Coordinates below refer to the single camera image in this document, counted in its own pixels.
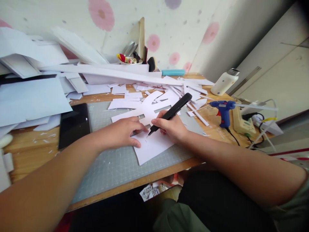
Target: yellow cable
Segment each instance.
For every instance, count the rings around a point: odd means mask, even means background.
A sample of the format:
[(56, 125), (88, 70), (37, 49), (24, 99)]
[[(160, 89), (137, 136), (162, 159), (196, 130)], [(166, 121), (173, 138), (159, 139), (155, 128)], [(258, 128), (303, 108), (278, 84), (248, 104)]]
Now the yellow cable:
[(266, 122), (266, 121), (271, 121), (271, 120), (277, 120), (278, 118), (267, 118), (267, 119), (264, 119), (262, 122)]

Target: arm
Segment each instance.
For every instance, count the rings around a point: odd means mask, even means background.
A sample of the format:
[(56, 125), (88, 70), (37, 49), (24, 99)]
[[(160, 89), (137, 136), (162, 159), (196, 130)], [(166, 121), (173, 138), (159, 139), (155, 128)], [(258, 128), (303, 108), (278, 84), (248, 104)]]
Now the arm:
[(209, 162), (261, 207), (287, 202), (307, 179), (306, 171), (294, 164), (190, 132), (177, 115), (170, 121), (155, 119), (152, 123)]
[(121, 119), (77, 140), (51, 161), (0, 194), (0, 231), (52, 231), (88, 168), (104, 150), (136, 146), (134, 130), (147, 131), (138, 117)]

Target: pen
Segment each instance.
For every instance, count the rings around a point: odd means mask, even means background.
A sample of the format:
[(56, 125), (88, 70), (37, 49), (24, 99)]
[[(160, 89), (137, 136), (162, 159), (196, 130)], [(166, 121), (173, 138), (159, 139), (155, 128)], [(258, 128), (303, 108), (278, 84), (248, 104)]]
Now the pen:
[[(175, 103), (175, 105), (173, 105), (168, 112), (165, 113), (165, 115), (163, 115), (163, 119), (166, 120), (170, 120), (172, 119), (179, 110), (181, 110), (181, 108), (188, 103), (188, 101), (190, 101), (192, 98), (192, 95), (189, 93), (186, 93), (181, 99), (179, 99), (178, 102)], [(153, 132), (157, 131), (159, 129), (159, 127), (153, 125), (152, 127), (150, 127), (150, 132), (148, 134), (148, 136), (150, 136)]]

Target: hot glue gun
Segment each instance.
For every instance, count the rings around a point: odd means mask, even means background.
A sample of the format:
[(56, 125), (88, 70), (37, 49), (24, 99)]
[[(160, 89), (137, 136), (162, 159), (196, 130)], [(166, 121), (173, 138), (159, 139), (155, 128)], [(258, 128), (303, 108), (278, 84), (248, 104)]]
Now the hot glue gun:
[(212, 101), (209, 103), (212, 107), (218, 108), (217, 116), (221, 116), (221, 124), (222, 128), (229, 128), (229, 110), (235, 108), (236, 102), (234, 101)]

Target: cutting mat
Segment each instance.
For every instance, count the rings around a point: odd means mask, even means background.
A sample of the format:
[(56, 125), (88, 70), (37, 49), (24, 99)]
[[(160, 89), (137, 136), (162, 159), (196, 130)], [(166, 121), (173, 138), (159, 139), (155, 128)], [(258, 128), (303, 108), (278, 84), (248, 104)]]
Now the cutting mat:
[[(112, 123), (111, 117), (128, 111), (128, 109), (107, 111), (109, 104), (110, 101), (88, 104), (92, 131), (108, 126)], [(186, 125), (188, 130), (202, 134), (202, 128), (198, 125), (194, 117), (188, 116), (186, 113), (187, 111), (188, 109), (186, 107), (183, 107), (180, 111), (182, 122)], [(122, 147), (115, 150), (104, 151), (98, 156), (84, 176), (72, 203), (76, 203), (183, 162), (192, 156), (193, 154), (191, 152), (175, 144), (145, 164), (139, 166), (133, 147)]]

